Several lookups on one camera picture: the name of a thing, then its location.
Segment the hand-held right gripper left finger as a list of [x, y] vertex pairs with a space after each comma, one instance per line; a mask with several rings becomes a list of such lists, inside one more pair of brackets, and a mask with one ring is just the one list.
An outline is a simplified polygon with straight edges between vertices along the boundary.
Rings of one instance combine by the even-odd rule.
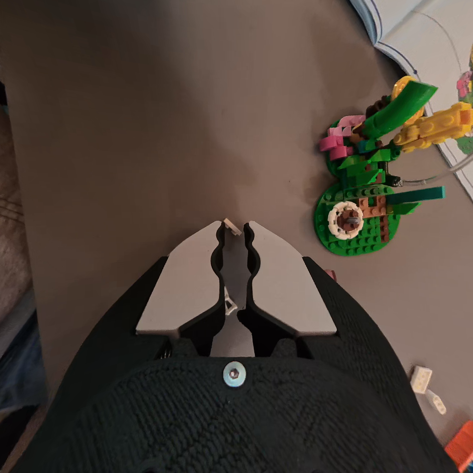
[[138, 335], [189, 339], [209, 356], [226, 320], [221, 274], [225, 225], [215, 221], [169, 253], [136, 326]]

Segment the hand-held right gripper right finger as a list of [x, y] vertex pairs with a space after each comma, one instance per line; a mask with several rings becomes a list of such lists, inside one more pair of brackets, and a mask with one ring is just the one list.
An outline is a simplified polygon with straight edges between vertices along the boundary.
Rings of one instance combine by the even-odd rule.
[[337, 328], [304, 257], [255, 221], [244, 225], [247, 268], [239, 322], [252, 335], [256, 357], [268, 357], [283, 339], [332, 336]]

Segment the lego flower model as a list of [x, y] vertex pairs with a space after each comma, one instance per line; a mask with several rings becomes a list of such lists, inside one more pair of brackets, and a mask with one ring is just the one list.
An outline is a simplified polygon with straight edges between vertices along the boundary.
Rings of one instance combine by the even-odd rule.
[[423, 202], [445, 198], [444, 186], [425, 187], [440, 176], [408, 181], [389, 170], [402, 154], [471, 136], [472, 98], [426, 115], [437, 89], [404, 76], [390, 95], [364, 114], [341, 117], [318, 141], [336, 183], [319, 198], [313, 223], [331, 253], [349, 257], [379, 251], [395, 236], [402, 216]]

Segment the white lego plate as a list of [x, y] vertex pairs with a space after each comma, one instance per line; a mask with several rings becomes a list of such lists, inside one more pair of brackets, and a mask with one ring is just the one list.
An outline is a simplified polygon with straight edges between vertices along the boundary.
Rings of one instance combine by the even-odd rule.
[[416, 365], [411, 374], [410, 385], [414, 393], [426, 394], [433, 370], [425, 366]]

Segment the lego instruction booklet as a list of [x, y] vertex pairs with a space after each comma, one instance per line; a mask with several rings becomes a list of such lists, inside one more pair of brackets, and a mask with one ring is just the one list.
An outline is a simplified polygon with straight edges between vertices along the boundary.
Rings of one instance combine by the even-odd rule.
[[437, 145], [472, 198], [473, 2], [350, 3], [373, 46], [411, 77], [355, 133], [378, 140], [399, 129], [390, 143], [398, 153]]

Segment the blue jeans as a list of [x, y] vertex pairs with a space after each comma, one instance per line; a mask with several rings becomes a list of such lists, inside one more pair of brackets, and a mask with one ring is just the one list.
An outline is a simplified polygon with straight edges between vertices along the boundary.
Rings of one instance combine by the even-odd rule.
[[42, 346], [34, 311], [0, 361], [0, 410], [17, 411], [47, 401]]

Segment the orange plastic piece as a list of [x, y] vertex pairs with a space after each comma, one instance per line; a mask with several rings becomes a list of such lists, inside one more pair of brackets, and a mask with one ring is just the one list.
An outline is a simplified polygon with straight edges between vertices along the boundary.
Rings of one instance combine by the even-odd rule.
[[445, 446], [445, 452], [454, 462], [458, 472], [472, 472], [473, 421], [467, 421]]

